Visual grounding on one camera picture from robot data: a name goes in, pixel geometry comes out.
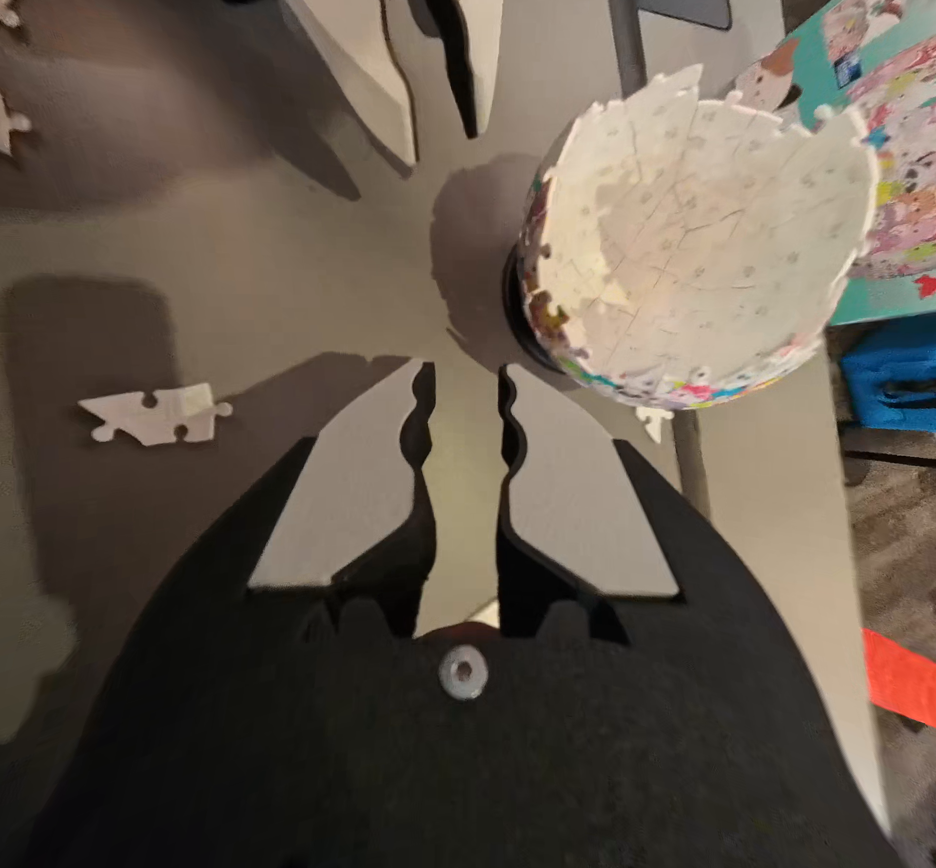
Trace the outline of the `colourful puzzle box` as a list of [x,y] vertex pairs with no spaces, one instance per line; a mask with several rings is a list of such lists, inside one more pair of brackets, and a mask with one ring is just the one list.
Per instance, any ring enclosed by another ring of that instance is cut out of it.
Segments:
[[935,0],[831,0],[736,78],[744,104],[813,131],[854,105],[879,166],[866,253],[832,326],[934,312]]

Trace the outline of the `colourful puzzle ball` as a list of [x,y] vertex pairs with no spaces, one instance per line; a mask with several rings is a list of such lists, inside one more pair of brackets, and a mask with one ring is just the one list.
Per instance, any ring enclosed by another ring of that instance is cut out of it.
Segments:
[[535,175],[524,314],[580,386],[629,406],[726,404],[818,353],[866,253],[879,166],[856,106],[785,124],[703,67],[596,102]]

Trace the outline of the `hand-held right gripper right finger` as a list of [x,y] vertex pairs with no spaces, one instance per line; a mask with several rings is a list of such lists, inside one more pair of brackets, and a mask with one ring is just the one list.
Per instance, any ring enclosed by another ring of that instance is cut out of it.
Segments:
[[533,639],[577,610],[592,640],[628,643],[620,600],[664,601],[679,586],[612,435],[519,364],[498,373],[507,474],[496,527],[499,626]]

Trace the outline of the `blue fabric bag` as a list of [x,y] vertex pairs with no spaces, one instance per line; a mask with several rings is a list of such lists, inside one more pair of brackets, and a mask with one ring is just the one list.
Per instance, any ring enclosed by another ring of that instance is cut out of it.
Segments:
[[862,428],[935,433],[934,313],[883,323],[839,366]]

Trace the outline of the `black ball stand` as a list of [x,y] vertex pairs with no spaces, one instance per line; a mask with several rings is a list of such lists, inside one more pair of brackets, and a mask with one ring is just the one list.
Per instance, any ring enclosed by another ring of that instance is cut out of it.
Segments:
[[521,287],[520,246],[511,246],[501,272],[500,294],[507,325],[514,341],[522,353],[539,368],[564,377],[562,369],[553,357],[537,341],[531,323],[524,314],[524,296]]

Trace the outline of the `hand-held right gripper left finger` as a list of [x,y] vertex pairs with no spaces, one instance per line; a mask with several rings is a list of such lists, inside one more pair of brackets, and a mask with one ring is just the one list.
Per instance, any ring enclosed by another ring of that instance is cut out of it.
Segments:
[[337,413],[310,452],[248,582],[305,590],[332,614],[358,598],[392,633],[415,634],[436,558],[423,466],[431,450],[435,365],[412,359]]

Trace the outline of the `single white puzzle piece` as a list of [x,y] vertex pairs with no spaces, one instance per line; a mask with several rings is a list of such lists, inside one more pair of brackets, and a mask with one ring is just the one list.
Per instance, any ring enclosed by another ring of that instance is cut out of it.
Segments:
[[215,438],[218,418],[230,417],[233,406],[217,402],[210,384],[156,390],[151,403],[144,392],[111,394],[78,401],[78,407],[99,420],[91,437],[111,442],[125,434],[146,448],[186,443],[205,443]]

